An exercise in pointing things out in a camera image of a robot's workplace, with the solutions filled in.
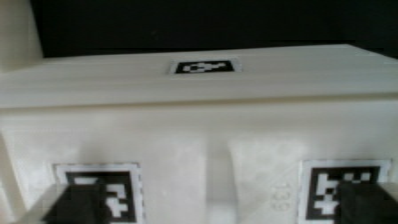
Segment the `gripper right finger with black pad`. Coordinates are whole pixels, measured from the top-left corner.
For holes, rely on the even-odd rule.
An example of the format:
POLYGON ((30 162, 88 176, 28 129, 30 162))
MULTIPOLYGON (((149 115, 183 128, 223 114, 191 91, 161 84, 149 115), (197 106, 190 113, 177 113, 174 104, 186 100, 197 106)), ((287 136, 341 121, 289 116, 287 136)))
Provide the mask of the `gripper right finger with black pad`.
POLYGON ((398 199, 380 184, 337 185, 334 224, 398 224, 398 199))

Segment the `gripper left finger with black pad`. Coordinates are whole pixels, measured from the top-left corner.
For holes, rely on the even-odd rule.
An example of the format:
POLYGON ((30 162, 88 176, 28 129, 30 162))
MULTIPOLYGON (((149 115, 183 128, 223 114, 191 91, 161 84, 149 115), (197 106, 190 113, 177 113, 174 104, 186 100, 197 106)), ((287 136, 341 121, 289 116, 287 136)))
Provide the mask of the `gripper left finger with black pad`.
POLYGON ((40 218, 44 224, 108 224, 104 196, 99 182, 69 185, 40 218))

